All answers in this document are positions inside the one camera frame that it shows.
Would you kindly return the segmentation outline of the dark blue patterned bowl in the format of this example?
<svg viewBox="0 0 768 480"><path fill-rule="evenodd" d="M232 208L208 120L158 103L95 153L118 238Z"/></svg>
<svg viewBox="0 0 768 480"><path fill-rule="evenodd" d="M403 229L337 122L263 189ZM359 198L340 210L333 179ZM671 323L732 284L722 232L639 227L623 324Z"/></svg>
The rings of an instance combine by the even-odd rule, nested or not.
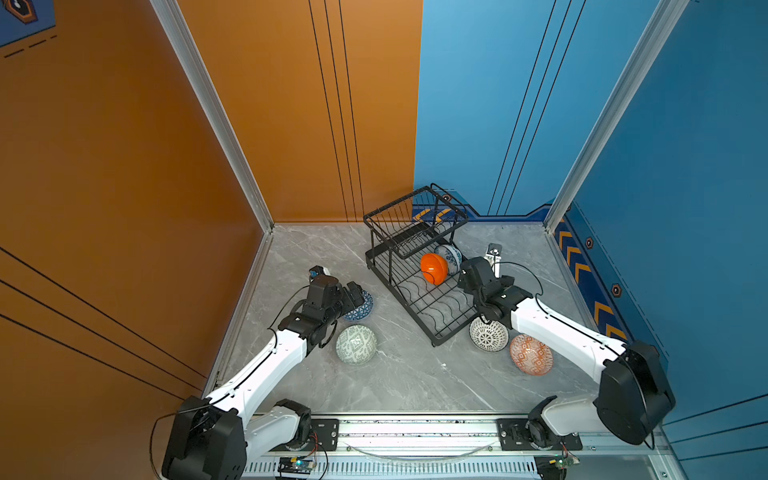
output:
<svg viewBox="0 0 768 480"><path fill-rule="evenodd" d="M368 291L363 290L362 296L364 300L363 304L344 316L347 321L359 322L366 319L372 313L374 308L372 295Z"/></svg>

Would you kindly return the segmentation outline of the pale green patterned bowl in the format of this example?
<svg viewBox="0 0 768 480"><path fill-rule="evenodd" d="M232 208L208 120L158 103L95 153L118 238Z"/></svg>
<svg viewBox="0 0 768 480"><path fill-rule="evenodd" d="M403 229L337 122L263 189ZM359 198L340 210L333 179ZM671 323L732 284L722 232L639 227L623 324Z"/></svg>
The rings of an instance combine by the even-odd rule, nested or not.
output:
<svg viewBox="0 0 768 480"><path fill-rule="evenodd" d="M347 365L363 365L376 354L378 341L375 332L364 325L344 329L336 341L338 358Z"/></svg>

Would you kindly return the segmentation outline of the blue floral white bowl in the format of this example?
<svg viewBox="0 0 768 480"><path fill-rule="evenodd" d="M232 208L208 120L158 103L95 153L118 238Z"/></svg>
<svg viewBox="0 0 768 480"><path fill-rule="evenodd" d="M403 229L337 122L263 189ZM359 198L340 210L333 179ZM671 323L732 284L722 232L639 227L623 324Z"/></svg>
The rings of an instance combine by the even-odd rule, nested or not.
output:
<svg viewBox="0 0 768 480"><path fill-rule="evenodd" d="M438 244L434 253L446 261L449 276L455 275L460 270L463 256L457 247L451 244Z"/></svg>

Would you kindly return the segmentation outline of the orange plastic bowl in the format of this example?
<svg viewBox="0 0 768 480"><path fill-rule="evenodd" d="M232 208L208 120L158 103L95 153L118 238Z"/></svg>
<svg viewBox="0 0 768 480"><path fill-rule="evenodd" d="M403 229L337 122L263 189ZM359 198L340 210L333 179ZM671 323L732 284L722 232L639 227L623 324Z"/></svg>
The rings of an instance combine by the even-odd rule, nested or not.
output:
<svg viewBox="0 0 768 480"><path fill-rule="evenodd" d="M421 257L420 270L425 281L431 285L441 285L448 277L446 261L435 253L427 253Z"/></svg>

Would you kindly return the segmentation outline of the black wire dish rack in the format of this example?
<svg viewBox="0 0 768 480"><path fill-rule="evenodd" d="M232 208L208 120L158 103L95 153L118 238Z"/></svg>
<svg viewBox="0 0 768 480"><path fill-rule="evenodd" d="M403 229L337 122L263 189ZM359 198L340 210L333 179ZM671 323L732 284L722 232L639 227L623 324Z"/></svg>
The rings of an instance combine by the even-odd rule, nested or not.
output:
<svg viewBox="0 0 768 480"><path fill-rule="evenodd" d="M425 255L456 245L455 233L468 223L470 213L468 205L432 183L363 216L371 237L367 267L434 347L479 316L472 296L460 287L459 273L448 273L439 281L422 270Z"/></svg>

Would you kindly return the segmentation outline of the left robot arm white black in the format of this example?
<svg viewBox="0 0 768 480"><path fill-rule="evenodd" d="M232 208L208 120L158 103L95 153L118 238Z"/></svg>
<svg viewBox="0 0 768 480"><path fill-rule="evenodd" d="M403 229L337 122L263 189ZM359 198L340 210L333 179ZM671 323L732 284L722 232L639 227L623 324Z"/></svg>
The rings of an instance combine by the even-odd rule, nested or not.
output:
<svg viewBox="0 0 768 480"><path fill-rule="evenodd" d="M325 347L339 318L365 303L362 287L342 284L321 267L310 271L303 300L290 298L268 330L268 344L238 373L207 396L190 396L170 414L173 424L162 461L150 466L158 479L239 479L248 455L275 447L303 446L311 410L291 400L260 416L256 409L313 350Z"/></svg>

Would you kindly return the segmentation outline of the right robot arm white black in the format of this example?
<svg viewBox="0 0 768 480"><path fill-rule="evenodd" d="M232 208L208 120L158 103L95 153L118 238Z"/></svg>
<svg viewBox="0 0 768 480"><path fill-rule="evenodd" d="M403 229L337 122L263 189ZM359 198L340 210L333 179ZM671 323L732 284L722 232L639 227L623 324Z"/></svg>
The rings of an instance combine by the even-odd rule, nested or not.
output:
<svg viewBox="0 0 768 480"><path fill-rule="evenodd" d="M459 270L459 285L483 319L543 343L598 386L594 395L547 397L530 411L526 428L537 448L581 433L611 433L630 445L654 446L654 429L676 405L654 346L610 338L560 316L513 277L496 274L483 257L463 261Z"/></svg>

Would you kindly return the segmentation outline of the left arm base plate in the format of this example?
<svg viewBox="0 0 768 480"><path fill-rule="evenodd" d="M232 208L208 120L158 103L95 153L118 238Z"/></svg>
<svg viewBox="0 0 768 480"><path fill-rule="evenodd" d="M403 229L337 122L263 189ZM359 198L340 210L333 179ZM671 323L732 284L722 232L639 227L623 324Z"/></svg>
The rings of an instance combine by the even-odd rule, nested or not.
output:
<svg viewBox="0 0 768 480"><path fill-rule="evenodd" d="M315 440L318 440L320 450L327 453L337 450L339 440L340 420L338 418L313 418L309 437L301 445L298 443L282 444L270 450L271 453L277 452L310 452L315 448Z"/></svg>

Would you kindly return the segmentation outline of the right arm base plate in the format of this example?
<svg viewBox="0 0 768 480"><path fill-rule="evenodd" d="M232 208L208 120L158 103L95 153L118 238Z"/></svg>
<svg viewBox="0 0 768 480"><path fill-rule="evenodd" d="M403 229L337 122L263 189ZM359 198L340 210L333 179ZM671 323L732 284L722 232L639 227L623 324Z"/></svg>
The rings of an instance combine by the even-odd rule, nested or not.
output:
<svg viewBox="0 0 768 480"><path fill-rule="evenodd" d="M583 444L577 434L555 435L546 425L527 418L496 420L497 434L503 451L581 451Z"/></svg>

